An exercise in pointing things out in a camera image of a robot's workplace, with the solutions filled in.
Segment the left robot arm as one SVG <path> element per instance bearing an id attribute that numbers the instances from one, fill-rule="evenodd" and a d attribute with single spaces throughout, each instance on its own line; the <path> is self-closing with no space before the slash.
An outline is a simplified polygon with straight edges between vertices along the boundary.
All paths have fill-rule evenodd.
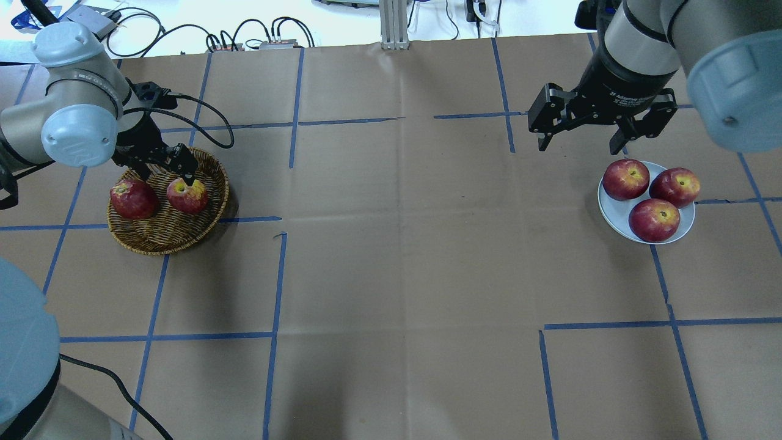
<path id="1" fill-rule="evenodd" d="M 52 163 L 113 161 L 142 179 L 154 164 L 192 184 L 197 159 L 182 144 L 167 145 L 151 117 L 173 115 L 178 95 L 153 82 L 131 82 L 81 23 L 60 22 L 42 1 L 23 5 L 42 25 L 31 51 L 48 82 L 43 98 L 2 111 L 2 209 L 17 206 L 19 178 Z"/>

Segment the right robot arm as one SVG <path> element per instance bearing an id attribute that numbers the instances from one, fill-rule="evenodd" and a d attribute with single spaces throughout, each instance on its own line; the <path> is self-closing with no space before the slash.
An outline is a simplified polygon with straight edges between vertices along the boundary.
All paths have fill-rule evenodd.
<path id="1" fill-rule="evenodd" d="M 539 150 L 583 125 L 617 127 L 611 154 L 659 136 L 678 109 L 677 72 L 716 145 L 780 147 L 779 1 L 582 1 L 574 22 L 598 45 L 574 89 L 545 84 L 528 110 Z"/>

